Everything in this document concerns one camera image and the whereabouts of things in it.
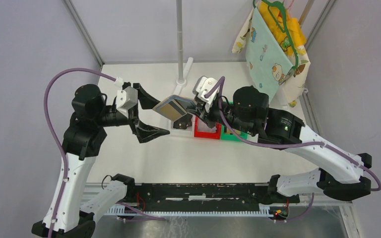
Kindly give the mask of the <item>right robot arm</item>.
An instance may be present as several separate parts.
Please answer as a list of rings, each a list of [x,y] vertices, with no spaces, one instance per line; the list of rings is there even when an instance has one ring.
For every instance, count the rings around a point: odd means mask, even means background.
[[[342,151],[294,114],[270,108],[268,96],[252,86],[236,90],[230,103],[214,95],[209,109],[207,102],[198,97],[180,99],[179,104],[208,127],[228,125],[238,132],[257,136],[254,146],[292,153],[316,165],[310,172],[272,176],[266,190],[272,202],[319,192],[336,200],[352,201],[372,192],[371,180],[364,176],[372,165],[369,154]]]

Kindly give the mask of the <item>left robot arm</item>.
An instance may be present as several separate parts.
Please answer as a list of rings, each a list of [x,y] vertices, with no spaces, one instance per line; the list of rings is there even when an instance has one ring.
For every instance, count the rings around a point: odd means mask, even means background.
[[[146,143],[168,130],[146,125],[138,110],[158,104],[139,83],[125,83],[120,90],[127,101],[123,114],[116,103],[107,105],[107,96],[94,84],[79,87],[72,107],[69,127],[63,135],[62,166],[51,206],[43,220],[33,224],[31,232],[42,238],[89,238],[101,217],[117,202],[136,202],[137,190],[132,177],[116,174],[110,183],[87,203],[82,196],[88,175],[107,134],[106,127],[129,126],[140,143]]]

